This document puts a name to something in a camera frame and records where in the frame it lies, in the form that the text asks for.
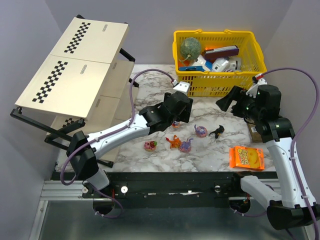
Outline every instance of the brown box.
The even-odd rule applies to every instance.
[[[254,124],[247,123],[250,135],[251,135],[251,140],[253,143],[262,143],[262,138],[260,134],[256,130],[256,126]]]

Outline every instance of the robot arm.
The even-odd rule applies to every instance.
[[[164,131],[171,126],[173,121],[188,123],[193,103],[193,99],[185,95],[189,89],[189,84],[180,82],[173,89],[176,92],[173,94],[165,93],[163,102],[143,108],[134,116],[134,121],[131,125],[129,125],[129,119],[106,130],[90,133],[89,135],[84,135],[82,131],[75,133],[66,152],[67,156],[70,156],[79,147],[95,140],[70,160],[77,179],[87,180],[98,190],[107,187],[109,185],[108,176],[99,169],[97,159],[130,140]],[[101,136],[125,126],[127,127],[122,131],[101,138]]]
[[[216,104],[226,112],[232,101],[236,101],[236,104],[231,107],[233,115],[254,121],[257,132],[266,144],[278,175],[281,196],[254,176],[241,178],[241,189],[253,196],[267,210],[268,219],[277,230],[312,223],[305,197],[308,197],[313,205],[314,214],[319,219],[320,206],[317,205],[307,185],[299,158],[295,157],[295,163],[307,196],[302,194],[290,158],[290,147],[295,133],[289,119],[279,115],[281,101],[279,89],[267,84],[262,76],[254,77],[253,86],[248,91],[234,86],[230,93],[218,100]]]

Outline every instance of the black toy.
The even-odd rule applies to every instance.
[[[219,125],[219,128],[217,128],[216,130],[210,132],[209,136],[211,134],[214,134],[214,138],[217,139],[224,131],[225,131],[224,126]]]

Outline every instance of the orange dinosaur toy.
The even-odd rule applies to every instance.
[[[177,137],[177,135],[173,136],[173,141],[171,141],[169,138],[165,138],[170,143],[170,148],[179,148],[181,145],[180,139]]]

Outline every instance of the gray floor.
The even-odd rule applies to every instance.
[[[254,202],[250,213],[262,208]],[[302,228],[291,230],[304,240]],[[126,209],[118,219],[95,216],[92,202],[50,202],[42,240],[290,240],[274,230],[266,216],[241,217],[230,209]]]

